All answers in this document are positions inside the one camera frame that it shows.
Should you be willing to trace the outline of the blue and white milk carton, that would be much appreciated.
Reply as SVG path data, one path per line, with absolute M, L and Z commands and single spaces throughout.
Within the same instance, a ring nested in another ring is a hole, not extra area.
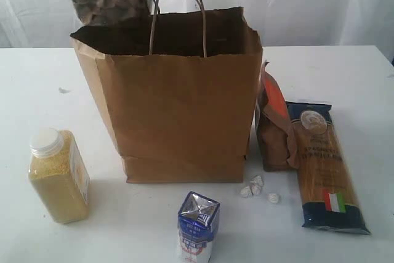
M 190 191 L 177 215 L 182 262 L 209 262 L 219 231 L 220 203 Z

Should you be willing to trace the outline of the spaghetti packet with Italian flag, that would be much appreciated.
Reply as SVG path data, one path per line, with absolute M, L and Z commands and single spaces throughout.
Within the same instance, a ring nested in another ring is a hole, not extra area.
M 369 235 L 330 115 L 322 103 L 287 102 L 297 142 L 304 228 Z

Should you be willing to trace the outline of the brown paper shopping bag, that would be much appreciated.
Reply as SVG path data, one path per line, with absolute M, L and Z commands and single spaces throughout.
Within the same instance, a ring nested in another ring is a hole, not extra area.
M 130 183 L 243 180 L 263 48 L 242 7 L 197 3 L 71 34 Z

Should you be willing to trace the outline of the white crumpled paper ball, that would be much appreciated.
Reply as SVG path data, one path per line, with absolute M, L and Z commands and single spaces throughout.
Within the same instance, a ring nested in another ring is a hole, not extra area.
M 267 195 L 268 201 L 272 204 L 278 204 L 280 201 L 280 195 L 277 193 L 269 193 Z
M 250 180 L 251 184 L 256 184 L 258 186 L 263 187 L 263 180 L 262 177 L 260 175 L 256 175 L 254 176 L 251 180 Z
M 249 197 L 251 197 L 252 196 L 252 190 L 251 190 L 251 187 L 248 185 L 248 186 L 245 186 L 244 188 L 242 188 L 241 190 L 240 190 L 240 193 L 239 193 L 240 195 L 241 195 L 241 197 L 243 197 L 243 198 L 249 198 Z
M 259 184 L 251 184 L 251 192 L 254 196 L 258 196 L 262 193 L 262 186 L 260 186 Z

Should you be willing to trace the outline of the brown pouch with orange label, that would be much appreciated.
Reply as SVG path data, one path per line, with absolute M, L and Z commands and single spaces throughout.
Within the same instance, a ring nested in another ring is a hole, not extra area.
M 258 96 L 255 104 L 255 131 L 267 172 L 299 169 L 297 143 L 281 89 L 266 71 L 260 69 Z

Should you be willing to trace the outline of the millet bottle with white cap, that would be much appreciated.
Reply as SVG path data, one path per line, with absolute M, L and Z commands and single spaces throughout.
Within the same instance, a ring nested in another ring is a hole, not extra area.
M 41 129 L 31 138 L 30 151 L 28 178 L 53 220 L 87 218 L 90 178 L 73 133 Z

